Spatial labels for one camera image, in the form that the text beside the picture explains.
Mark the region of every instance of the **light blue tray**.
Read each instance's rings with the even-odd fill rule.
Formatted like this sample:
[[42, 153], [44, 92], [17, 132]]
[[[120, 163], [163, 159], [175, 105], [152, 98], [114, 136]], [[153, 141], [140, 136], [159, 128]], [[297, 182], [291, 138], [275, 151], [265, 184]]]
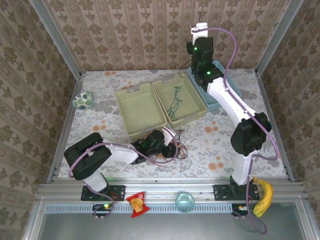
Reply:
[[[221, 65], [221, 63], [218, 60], [214, 60], [212, 63], [222, 73], [225, 73], [225, 68]], [[196, 89], [196, 91], [198, 92], [200, 97], [202, 98], [202, 100], [204, 101], [205, 105], [207, 106], [207, 108], [208, 108], [207, 112], [211, 112], [211, 111], [214, 111], [216, 109], [221, 108], [220, 103], [218, 103], [218, 101], [213, 96], [211, 96], [209, 93], [207, 93], [201, 86], [199, 86], [196, 83], [195, 77], [192, 74], [191, 67], [189, 67], [187, 69], [186, 75], [188, 76], [190, 82], [192, 83], [192, 85], [194, 86], [194, 88]], [[239, 88], [237, 87], [237, 85], [234, 83], [234, 81], [231, 79], [231, 77], [228, 75], [226, 79], [227, 79], [230, 87], [235, 91], [235, 93], [239, 97], [241, 97], [241, 92], [240, 92]]]

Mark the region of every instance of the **green ceramic bowl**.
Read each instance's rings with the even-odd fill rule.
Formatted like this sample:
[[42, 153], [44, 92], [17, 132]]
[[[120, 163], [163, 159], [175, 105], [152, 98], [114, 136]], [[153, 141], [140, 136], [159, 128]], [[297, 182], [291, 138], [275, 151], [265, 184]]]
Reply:
[[72, 100], [72, 105], [76, 109], [85, 110], [90, 108], [94, 104], [94, 96], [91, 92], [84, 91], [79, 93]]

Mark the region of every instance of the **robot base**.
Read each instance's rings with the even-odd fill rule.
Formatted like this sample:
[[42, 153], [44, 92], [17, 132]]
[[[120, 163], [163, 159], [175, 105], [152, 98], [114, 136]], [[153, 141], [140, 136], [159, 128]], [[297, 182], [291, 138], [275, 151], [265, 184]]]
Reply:
[[[213, 185], [213, 194], [215, 201], [246, 201], [247, 185], [237, 185], [230, 177], [230, 184]], [[253, 184], [253, 180], [249, 182], [250, 201], [257, 201], [260, 199], [258, 187]]]

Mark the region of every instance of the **clear glass cup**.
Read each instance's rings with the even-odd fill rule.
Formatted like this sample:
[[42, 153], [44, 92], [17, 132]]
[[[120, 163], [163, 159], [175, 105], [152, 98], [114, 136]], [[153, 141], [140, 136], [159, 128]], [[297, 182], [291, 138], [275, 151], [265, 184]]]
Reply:
[[188, 213], [194, 209], [195, 199], [190, 193], [180, 193], [175, 199], [175, 206], [180, 212]]

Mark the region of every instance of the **small bowl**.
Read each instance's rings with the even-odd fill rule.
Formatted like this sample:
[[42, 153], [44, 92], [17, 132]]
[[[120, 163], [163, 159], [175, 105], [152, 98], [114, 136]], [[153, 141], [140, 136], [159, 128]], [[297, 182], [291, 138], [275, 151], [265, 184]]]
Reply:
[[175, 199], [175, 206], [180, 212], [188, 213], [194, 209], [195, 199], [190, 193], [180, 193]]
[[72, 105], [76, 109], [85, 110], [94, 104], [94, 96], [91, 92], [84, 91], [75, 96], [72, 100]]

